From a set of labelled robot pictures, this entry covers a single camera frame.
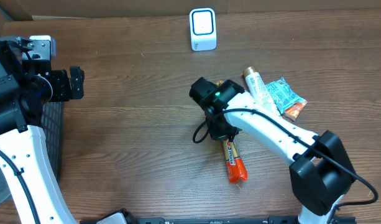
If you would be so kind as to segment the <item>orange spaghetti packet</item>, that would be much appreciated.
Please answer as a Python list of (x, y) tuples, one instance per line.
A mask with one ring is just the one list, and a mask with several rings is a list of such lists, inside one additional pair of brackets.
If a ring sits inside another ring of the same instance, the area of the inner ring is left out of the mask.
[(222, 141), (222, 144), (229, 182), (237, 183), (239, 181), (246, 181), (248, 179), (248, 172), (235, 142), (225, 139)]

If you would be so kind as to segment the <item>white tube with gold cap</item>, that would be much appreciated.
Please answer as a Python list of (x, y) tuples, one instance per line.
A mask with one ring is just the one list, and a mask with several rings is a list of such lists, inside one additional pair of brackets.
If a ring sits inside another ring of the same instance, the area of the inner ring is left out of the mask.
[(242, 71), (242, 76), (244, 77), (249, 92), (254, 100), (275, 116), (281, 117), (281, 114), (257, 69), (253, 66), (247, 67)]

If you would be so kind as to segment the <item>green wet wipes packet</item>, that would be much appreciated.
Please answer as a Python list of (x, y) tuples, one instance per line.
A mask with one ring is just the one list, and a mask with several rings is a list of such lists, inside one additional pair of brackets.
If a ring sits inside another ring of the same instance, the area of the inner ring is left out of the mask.
[(266, 88), (273, 98), (279, 112), (284, 114), (284, 111), (289, 109), (295, 103), (304, 103), (305, 99), (297, 95), (282, 77), (266, 84)]

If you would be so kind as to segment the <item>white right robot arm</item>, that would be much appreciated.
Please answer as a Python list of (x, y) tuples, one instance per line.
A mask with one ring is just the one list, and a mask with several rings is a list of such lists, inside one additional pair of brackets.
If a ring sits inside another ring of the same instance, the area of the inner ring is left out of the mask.
[(303, 206), (299, 223), (332, 222), (355, 182), (355, 170), (337, 135), (325, 131), (319, 136), (279, 118), (231, 80), (216, 85), (199, 78), (189, 96), (204, 111), (211, 139), (233, 140), (245, 131), (286, 163), (293, 194)]

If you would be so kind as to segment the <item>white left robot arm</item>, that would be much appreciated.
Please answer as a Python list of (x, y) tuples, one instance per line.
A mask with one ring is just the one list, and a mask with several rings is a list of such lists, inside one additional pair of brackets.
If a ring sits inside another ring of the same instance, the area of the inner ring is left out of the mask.
[(50, 165), (41, 119), (44, 104), (84, 96), (84, 71), (48, 71), (30, 57), (21, 64), (13, 48), (30, 52), (0, 41), (0, 168), (22, 223), (75, 223)]

